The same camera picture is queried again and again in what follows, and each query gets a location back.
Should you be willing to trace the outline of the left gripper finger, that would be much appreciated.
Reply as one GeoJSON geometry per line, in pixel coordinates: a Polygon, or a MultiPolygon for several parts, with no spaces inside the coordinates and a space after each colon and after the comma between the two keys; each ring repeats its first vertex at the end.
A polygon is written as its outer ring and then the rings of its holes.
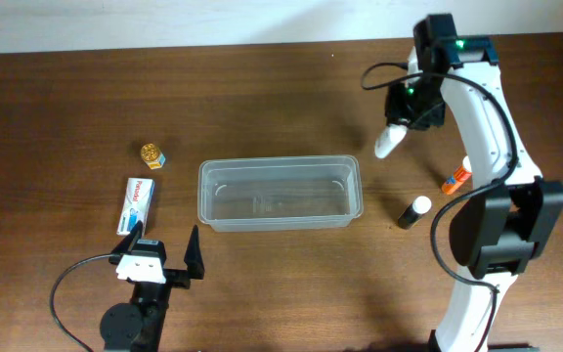
{"type": "Polygon", "coordinates": [[[189,278],[192,280],[203,280],[205,267],[199,244],[198,226],[194,225],[188,246],[184,255],[184,262],[187,266],[189,278]]]}
{"type": "Polygon", "coordinates": [[[131,247],[139,240],[144,232],[144,223],[138,221],[131,229],[130,233],[115,247],[118,255],[126,254],[131,251],[131,247]]]}

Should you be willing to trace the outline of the white Panadol box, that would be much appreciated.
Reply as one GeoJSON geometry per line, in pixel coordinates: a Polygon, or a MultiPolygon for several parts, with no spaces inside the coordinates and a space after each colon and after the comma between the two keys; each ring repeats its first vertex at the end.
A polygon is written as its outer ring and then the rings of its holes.
{"type": "Polygon", "coordinates": [[[138,222],[146,229],[155,182],[153,179],[129,178],[125,198],[118,217],[116,234],[127,236],[138,222]]]}

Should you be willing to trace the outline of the orange tube white cap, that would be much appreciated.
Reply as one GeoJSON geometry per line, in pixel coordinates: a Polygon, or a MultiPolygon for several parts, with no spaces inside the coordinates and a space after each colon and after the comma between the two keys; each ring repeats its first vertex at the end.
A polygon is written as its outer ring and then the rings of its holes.
{"type": "Polygon", "coordinates": [[[445,195],[452,195],[457,191],[470,177],[472,176],[472,169],[469,157],[466,156],[461,163],[461,166],[444,182],[441,187],[445,195]]]}

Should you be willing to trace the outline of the dark bottle white cap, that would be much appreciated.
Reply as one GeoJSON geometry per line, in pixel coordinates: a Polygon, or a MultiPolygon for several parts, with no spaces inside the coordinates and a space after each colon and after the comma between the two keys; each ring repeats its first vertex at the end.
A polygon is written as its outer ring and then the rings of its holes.
{"type": "Polygon", "coordinates": [[[397,225],[402,229],[411,228],[421,219],[432,207],[432,201],[426,196],[417,197],[400,215],[397,225]]]}

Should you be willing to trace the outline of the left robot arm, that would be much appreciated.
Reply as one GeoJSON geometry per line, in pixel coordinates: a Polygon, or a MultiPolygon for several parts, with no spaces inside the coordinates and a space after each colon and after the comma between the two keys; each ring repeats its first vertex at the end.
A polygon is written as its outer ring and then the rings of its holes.
{"type": "Polygon", "coordinates": [[[164,243],[143,237],[142,222],[112,250],[108,262],[116,276],[133,286],[129,301],[110,307],[100,322],[106,351],[156,351],[174,289],[188,289],[204,278],[205,268],[194,226],[184,255],[184,269],[168,269],[164,243]]]}

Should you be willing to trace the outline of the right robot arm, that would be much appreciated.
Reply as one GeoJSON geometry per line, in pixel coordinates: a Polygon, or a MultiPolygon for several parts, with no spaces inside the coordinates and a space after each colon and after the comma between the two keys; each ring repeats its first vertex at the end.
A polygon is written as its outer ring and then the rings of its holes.
{"type": "Polygon", "coordinates": [[[563,208],[563,185],[543,179],[520,140],[489,37],[460,37],[452,15],[438,14],[419,22],[413,39],[402,65],[407,76],[387,85],[386,128],[374,152],[384,158],[408,131],[439,126],[453,113],[473,189],[454,200],[461,206],[449,228],[455,286],[428,348],[485,351],[504,294],[544,251],[563,208]]]}

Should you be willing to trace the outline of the clear plastic container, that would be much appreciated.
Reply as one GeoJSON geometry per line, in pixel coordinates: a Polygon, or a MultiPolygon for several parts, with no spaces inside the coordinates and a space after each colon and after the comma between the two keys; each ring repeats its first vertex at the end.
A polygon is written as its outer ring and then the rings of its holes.
{"type": "Polygon", "coordinates": [[[351,155],[215,159],[198,171],[198,219],[216,232],[342,228],[363,212],[351,155]]]}

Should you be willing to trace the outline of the gold lid balm jar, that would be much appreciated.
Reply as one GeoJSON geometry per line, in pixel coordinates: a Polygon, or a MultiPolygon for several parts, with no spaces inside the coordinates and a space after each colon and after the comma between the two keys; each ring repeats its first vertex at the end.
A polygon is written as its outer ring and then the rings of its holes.
{"type": "Polygon", "coordinates": [[[141,147],[140,155],[141,159],[149,167],[149,169],[162,168],[166,160],[160,148],[153,143],[143,145],[141,147]]]}

